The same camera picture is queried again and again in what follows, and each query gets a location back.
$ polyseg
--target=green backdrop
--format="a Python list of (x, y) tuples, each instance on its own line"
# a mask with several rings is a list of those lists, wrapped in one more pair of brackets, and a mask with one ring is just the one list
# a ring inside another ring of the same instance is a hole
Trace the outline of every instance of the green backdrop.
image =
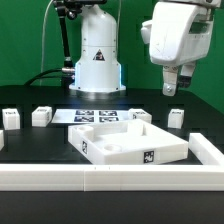
[[(0, 85), (22, 85), (37, 75), (41, 67), (41, 36), (48, 0), (13, 0), (1, 3)], [(162, 68), (150, 62), (148, 46), (140, 29), (152, 17), (156, 1), (122, 0), (118, 60), (122, 82), (132, 88), (162, 88)], [(117, 19), (118, 0), (108, 0), (102, 8)], [(67, 21), (73, 61), (80, 57), (80, 18)], [(224, 113), (224, 9), (216, 10), (209, 54), (198, 61), (192, 91)], [(44, 69), (63, 66), (63, 50), (58, 17), (50, 8), (46, 29)], [(59, 85), (59, 80), (44, 80), (42, 85)]]

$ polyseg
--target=black table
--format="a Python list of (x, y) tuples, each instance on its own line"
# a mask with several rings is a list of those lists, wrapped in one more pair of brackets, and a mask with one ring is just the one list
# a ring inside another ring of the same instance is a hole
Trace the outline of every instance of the black table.
[[(152, 124), (185, 140), (200, 132), (224, 152), (224, 115), (190, 92), (130, 89), (112, 100), (87, 100), (61, 87), (0, 87), (0, 109), (17, 108), (21, 129), (4, 131), (0, 163), (90, 164), (67, 140), (69, 124), (32, 127), (38, 106), (56, 109), (142, 108)], [(167, 128), (171, 109), (184, 109), (182, 129)], [(189, 153), (174, 164), (200, 164)], [(223, 223), (224, 192), (0, 192), (0, 223)]]

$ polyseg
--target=white tray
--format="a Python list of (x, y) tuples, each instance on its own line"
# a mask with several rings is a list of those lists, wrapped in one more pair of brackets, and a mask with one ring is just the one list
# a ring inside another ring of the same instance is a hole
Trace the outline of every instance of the white tray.
[(140, 119), (69, 127), (69, 142), (94, 165), (186, 159), (188, 142)]

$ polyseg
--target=white box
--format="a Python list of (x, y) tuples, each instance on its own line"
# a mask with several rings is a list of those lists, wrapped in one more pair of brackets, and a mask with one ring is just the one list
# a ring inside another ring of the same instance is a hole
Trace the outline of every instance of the white box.
[(38, 107), (32, 113), (32, 126), (35, 127), (46, 127), (52, 119), (52, 108), (51, 107)]
[(2, 109), (2, 116), (5, 130), (20, 129), (20, 115), (17, 109)]
[(168, 116), (168, 128), (181, 129), (184, 121), (184, 110), (172, 109)]
[(145, 112), (142, 109), (130, 109), (128, 111), (128, 118), (130, 120), (141, 119), (141, 120), (146, 121), (148, 123), (152, 122), (152, 115)]
[(68, 140), (95, 165), (162, 164), (188, 155), (187, 141), (140, 119), (69, 126)]

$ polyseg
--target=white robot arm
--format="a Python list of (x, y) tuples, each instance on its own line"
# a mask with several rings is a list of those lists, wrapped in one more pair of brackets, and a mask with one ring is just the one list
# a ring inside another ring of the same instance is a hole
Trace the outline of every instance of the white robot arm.
[(158, 2), (153, 18), (141, 33), (149, 44), (152, 63), (163, 66), (163, 94), (174, 96), (178, 86), (188, 87), (196, 61), (206, 57), (213, 29), (213, 9), (223, 0), (167, 0)]

